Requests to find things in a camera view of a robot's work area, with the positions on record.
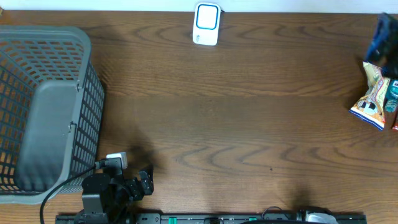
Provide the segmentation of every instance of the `white backdrop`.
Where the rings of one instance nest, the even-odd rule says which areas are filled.
[[[3,9],[192,12],[196,0],[0,0]],[[226,12],[398,13],[398,0],[212,0]]]

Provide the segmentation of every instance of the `laundry basket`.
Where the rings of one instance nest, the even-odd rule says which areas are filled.
[[[94,165],[104,90],[90,52],[74,27],[0,26],[0,203],[41,203]]]

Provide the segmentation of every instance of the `snack bag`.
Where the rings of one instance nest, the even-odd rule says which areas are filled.
[[[383,130],[384,111],[383,103],[387,92],[390,78],[381,76],[381,68],[367,62],[363,62],[363,67],[368,77],[369,90],[365,96],[361,97],[358,102],[349,110],[362,120],[373,124],[379,130]]]

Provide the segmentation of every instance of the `bottle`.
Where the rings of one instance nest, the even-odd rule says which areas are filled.
[[[398,80],[391,80],[387,89],[386,98],[386,111],[389,113],[395,112],[398,106]]]

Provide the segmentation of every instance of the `brown table surface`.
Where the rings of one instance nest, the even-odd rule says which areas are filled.
[[[364,212],[397,223],[398,133],[348,113],[377,22],[364,14],[224,13],[218,44],[192,42],[193,13],[5,11],[0,24],[77,26],[106,103],[98,157],[126,151],[126,177],[155,165],[141,208],[261,212],[277,205]],[[82,209],[59,195],[47,223]],[[0,205],[37,223],[39,205]]]

